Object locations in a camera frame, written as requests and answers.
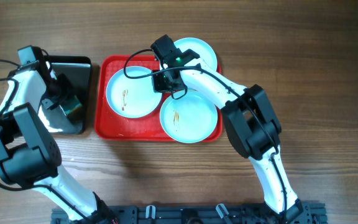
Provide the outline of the green yellow sponge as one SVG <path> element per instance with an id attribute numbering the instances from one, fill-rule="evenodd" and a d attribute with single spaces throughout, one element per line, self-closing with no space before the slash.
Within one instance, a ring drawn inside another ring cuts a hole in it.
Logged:
<path id="1" fill-rule="evenodd" d="M 81 103 L 81 101 L 78 99 L 78 97 L 76 95 L 73 95 L 67 99 L 65 99 L 61 104 L 60 104 L 63 112 L 68 116 L 78 110 L 80 110 L 83 105 Z"/>

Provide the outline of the light blue plate bottom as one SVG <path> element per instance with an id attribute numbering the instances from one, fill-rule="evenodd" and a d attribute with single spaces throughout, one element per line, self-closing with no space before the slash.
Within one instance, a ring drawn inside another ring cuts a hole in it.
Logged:
<path id="1" fill-rule="evenodd" d="M 178 91 L 163 102 L 159 118 L 169 137 L 191 144 L 203 141 L 213 133 L 218 123 L 218 111 L 200 92 Z"/>

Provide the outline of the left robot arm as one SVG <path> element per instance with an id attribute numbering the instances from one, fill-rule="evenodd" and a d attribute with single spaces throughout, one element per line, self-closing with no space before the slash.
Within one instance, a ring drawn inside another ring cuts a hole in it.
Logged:
<path id="1" fill-rule="evenodd" d="M 64 168 L 58 145 L 38 116 L 41 108 L 73 116 L 83 107 L 77 90 L 65 74 L 55 73 L 44 49 L 28 45 L 18 54 L 21 62 L 4 78 L 9 88 L 0 105 L 0 188 L 40 192 L 71 223 L 117 223 L 105 202 Z"/>

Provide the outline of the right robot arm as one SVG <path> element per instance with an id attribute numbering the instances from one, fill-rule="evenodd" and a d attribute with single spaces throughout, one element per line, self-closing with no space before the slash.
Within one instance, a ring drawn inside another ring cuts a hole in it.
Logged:
<path id="1" fill-rule="evenodd" d="M 264 89 L 245 87 L 211 68 L 193 49 L 181 50 L 167 35 L 151 46 L 161 70 L 153 73 L 154 88 L 162 92 L 191 88 L 203 94 L 223 117 L 231 146 L 249 159 L 264 191 L 266 205 L 280 223 L 302 212 L 283 166 L 279 135 L 282 127 Z"/>

